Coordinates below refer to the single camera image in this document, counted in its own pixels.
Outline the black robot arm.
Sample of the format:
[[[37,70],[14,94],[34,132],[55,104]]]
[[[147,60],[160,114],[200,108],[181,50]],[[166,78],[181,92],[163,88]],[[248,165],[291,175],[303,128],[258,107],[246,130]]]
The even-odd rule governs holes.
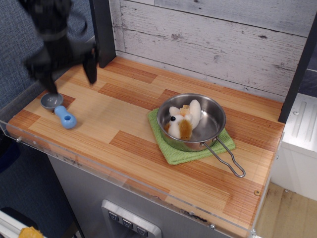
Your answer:
[[[70,40],[68,17],[70,0],[21,0],[20,5],[31,16],[43,47],[24,61],[29,76],[39,81],[50,93],[57,94],[52,73],[82,64],[88,81],[97,80],[97,49],[95,43]]]

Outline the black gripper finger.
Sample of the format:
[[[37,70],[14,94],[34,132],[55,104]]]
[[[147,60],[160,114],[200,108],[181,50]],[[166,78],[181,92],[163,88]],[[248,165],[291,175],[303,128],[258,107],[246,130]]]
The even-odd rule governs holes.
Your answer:
[[[58,94],[57,87],[53,81],[51,73],[49,73],[49,72],[39,73],[38,80],[49,93]]]
[[[90,84],[97,81],[97,60],[94,57],[85,57],[83,68]]]

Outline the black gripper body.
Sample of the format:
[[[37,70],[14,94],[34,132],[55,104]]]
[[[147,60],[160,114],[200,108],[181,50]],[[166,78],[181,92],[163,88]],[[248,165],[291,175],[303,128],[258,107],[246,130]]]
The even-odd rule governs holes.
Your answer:
[[[27,58],[24,65],[32,78],[41,72],[53,73],[74,65],[82,64],[85,57],[96,56],[95,42],[74,41],[64,36],[58,40],[45,41],[43,47]]]

